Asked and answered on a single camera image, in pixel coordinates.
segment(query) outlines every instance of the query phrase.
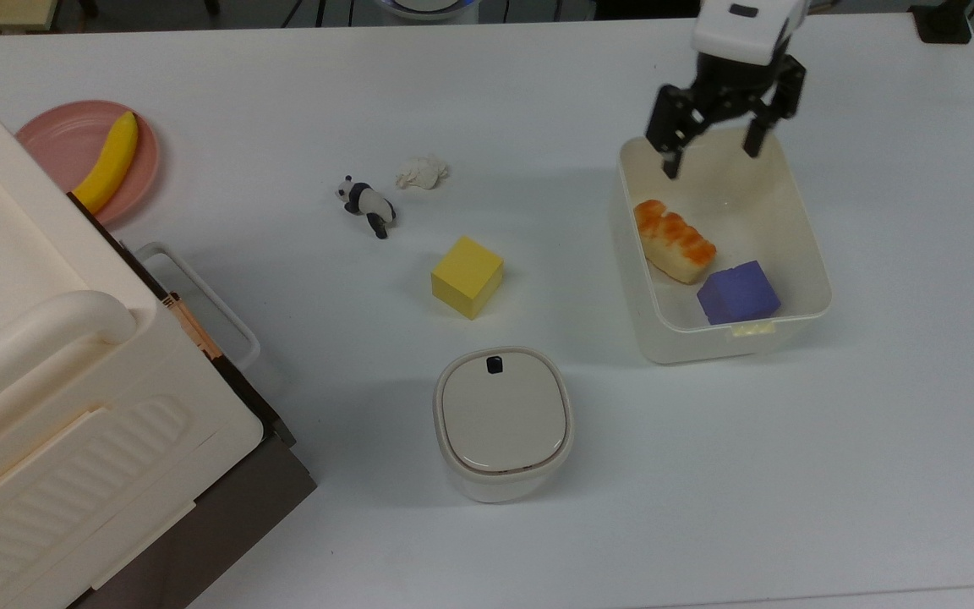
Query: toy banana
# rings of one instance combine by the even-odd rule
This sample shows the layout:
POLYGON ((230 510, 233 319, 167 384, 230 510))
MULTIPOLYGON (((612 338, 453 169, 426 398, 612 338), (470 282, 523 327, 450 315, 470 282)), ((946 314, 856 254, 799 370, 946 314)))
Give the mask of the toy banana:
POLYGON ((108 131, 100 158, 96 159, 85 180, 70 190, 76 200, 91 213, 100 211, 112 198, 115 190, 127 177, 130 163, 134 161, 134 151, 138 150, 138 117, 134 112, 123 112, 108 131))

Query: bread slice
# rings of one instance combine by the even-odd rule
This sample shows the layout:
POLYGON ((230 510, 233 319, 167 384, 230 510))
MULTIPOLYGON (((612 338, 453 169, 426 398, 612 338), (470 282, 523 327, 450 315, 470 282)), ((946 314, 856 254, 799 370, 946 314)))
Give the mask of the bread slice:
POLYGON ((692 284, 708 269, 716 256, 716 246, 694 227, 657 200, 646 200, 633 208, 637 234, 645 258, 673 280, 692 284))

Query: panda figurine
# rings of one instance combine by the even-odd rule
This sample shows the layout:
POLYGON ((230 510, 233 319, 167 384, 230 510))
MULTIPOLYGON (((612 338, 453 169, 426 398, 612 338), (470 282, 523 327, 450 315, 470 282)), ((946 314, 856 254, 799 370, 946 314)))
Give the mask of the panda figurine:
POLYGON ((371 189, 370 184, 356 182, 352 184, 352 177, 345 176, 341 188, 337 190, 337 197, 344 201, 344 209, 356 216, 367 215, 367 222, 375 229, 378 239, 386 239, 386 224, 397 219, 397 212, 393 204, 378 194, 378 190, 371 189))

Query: yellow cube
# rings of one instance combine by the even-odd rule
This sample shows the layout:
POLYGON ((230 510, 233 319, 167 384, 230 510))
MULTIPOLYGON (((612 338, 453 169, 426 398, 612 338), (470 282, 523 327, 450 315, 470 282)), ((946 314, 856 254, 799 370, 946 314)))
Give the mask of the yellow cube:
POLYGON ((502 259, 467 238, 457 239, 449 254, 430 271, 430 293, 470 320, 502 283, 502 259))

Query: purple cube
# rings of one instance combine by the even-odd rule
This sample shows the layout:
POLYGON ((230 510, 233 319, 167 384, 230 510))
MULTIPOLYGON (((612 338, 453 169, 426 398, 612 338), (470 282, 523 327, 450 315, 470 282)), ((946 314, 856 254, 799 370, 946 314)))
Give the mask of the purple cube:
POLYGON ((757 260, 709 275, 697 299, 714 325, 765 319, 780 308, 780 298, 757 260))

